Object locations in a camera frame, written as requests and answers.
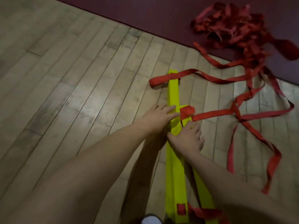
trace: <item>forearm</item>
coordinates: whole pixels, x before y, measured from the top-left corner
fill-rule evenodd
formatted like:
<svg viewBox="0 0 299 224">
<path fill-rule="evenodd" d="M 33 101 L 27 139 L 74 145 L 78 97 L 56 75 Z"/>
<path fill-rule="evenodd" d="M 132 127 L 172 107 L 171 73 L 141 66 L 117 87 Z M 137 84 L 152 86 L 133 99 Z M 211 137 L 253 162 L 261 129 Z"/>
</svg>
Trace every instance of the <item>forearm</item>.
<svg viewBox="0 0 299 224">
<path fill-rule="evenodd" d="M 9 223 L 92 222 L 107 191 L 148 134 L 145 126 L 134 123 L 95 143 L 36 188 Z"/>
<path fill-rule="evenodd" d="M 200 175 L 216 205 L 231 220 L 295 223 L 296 216 L 290 214 L 284 207 L 201 153 L 194 152 L 185 159 Z"/>
</svg>

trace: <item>red webbing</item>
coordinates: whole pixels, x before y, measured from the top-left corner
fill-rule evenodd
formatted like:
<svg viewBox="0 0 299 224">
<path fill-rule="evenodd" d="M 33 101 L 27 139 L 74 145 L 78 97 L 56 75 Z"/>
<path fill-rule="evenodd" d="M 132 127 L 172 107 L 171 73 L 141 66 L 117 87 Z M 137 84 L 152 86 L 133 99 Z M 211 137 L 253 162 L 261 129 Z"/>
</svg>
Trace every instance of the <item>red webbing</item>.
<svg viewBox="0 0 299 224">
<path fill-rule="evenodd" d="M 206 17 L 210 11 L 216 11 L 213 15 Z M 190 74 L 196 74 L 210 82 L 217 84 L 228 84 L 232 82 L 246 81 L 248 91 L 238 95 L 232 103 L 230 109 L 215 110 L 207 113 L 200 113 L 192 116 L 193 121 L 207 119 L 211 117 L 223 116 L 234 114 L 238 123 L 241 123 L 246 129 L 248 129 L 258 140 L 267 145 L 273 156 L 269 159 L 267 165 L 267 183 L 264 186 L 262 192 L 267 194 L 270 189 L 271 181 L 275 170 L 281 160 L 281 153 L 274 144 L 267 141 L 260 132 L 254 129 L 249 120 L 262 119 L 266 117 L 281 116 L 290 112 L 294 108 L 294 104 L 290 102 L 281 91 L 279 84 L 271 73 L 271 71 L 264 66 L 265 58 L 269 56 L 262 46 L 269 42 L 275 46 L 275 48 L 287 59 L 296 60 L 299 58 L 299 49 L 288 40 L 278 40 L 272 37 L 272 35 L 264 27 L 263 15 L 250 14 L 249 5 L 243 8 L 238 8 L 233 4 L 225 5 L 223 3 L 215 3 L 214 5 L 206 8 L 200 15 L 198 15 L 192 22 L 191 26 L 193 30 L 198 32 L 208 32 L 208 36 L 216 36 L 217 40 L 213 40 L 212 44 L 214 48 L 224 47 L 238 47 L 243 49 L 243 58 L 232 61 L 227 64 L 221 64 L 218 61 L 211 58 L 207 51 L 202 48 L 198 43 L 194 42 L 195 47 L 200 51 L 201 55 L 207 59 L 213 66 L 224 69 L 237 65 L 242 65 L 245 68 L 245 74 L 232 77 L 229 79 L 218 79 L 211 75 L 208 75 L 197 69 L 188 69 L 181 71 L 177 74 L 168 74 L 159 77 L 155 77 L 150 80 L 150 86 L 154 87 L 159 84 L 168 82 L 170 79 L 180 79 Z M 258 75 L 264 82 L 259 88 L 253 88 L 252 78 Z M 276 94 L 280 98 L 285 98 L 290 107 L 285 110 L 267 111 L 255 114 L 241 115 L 239 107 L 242 102 L 251 99 L 256 93 L 258 93 L 265 85 L 265 78 L 268 78 Z M 191 106 L 186 106 L 181 109 L 181 119 L 185 119 L 188 116 L 195 113 L 195 110 Z M 238 124 L 234 127 L 230 147 L 228 150 L 227 158 L 227 170 L 234 173 L 234 134 L 237 130 Z M 219 218 L 221 212 L 216 209 L 202 209 L 193 208 L 188 205 L 190 211 L 194 212 L 196 216 L 200 218 Z M 229 223 L 227 219 L 219 219 L 221 223 Z"/>
</svg>

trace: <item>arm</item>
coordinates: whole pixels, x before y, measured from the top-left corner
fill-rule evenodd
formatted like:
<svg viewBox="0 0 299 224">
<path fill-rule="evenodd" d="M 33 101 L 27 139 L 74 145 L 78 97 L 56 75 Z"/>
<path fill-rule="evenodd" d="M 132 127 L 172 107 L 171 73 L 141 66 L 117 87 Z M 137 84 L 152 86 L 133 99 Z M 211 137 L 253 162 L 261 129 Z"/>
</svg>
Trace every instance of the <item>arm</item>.
<svg viewBox="0 0 299 224">
<path fill-rule="evenodd" d="M 297 223 L 298 217 L 270 197 L 202 155 L 204 145 L 199 124 L 189 121 L 177 136 L 168 140 L 197 171 L 216 205 L 233 223 Z"/>
<path fill-rule="evenodd" d="M 140 143 L 180 115 L 154 105 L 135 123 L 95 143 L 37 187 L 5 223 L 92 223 Z"/>
</svg>

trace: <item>person's left arm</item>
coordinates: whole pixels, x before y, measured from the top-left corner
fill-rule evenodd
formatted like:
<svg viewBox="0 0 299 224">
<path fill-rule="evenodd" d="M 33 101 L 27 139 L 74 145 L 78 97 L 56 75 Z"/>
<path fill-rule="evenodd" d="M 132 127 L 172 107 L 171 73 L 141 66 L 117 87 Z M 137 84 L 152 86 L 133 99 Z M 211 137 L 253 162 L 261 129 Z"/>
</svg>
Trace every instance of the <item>person's left arm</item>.
<svg viewBox="0 0 299 224">
<path fill-rule="evenodd" d="M 108 135 L 38 186 L 3 223 L 92 223 L 105 195 L 149 135 L 180 113 L 154 105 L 135 123 Z"/>
</svg>

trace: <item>person's right hand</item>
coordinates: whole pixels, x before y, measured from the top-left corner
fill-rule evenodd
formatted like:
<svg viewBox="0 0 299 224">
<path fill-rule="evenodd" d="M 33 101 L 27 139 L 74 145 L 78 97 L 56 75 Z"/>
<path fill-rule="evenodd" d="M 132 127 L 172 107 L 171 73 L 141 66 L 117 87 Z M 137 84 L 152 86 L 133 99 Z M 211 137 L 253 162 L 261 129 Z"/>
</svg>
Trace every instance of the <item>person's right hand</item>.
<svg viewBox="0 0 299 224">
<path fill-rule="evenodd" d="M 199 152 L 204 147 L 204 137 L 201 137 L 199 123 L 189 121 L 181 132 L 174 136 L 172 133 L 167 133 L 169 143 L 184 157 Z"/>
</svg>

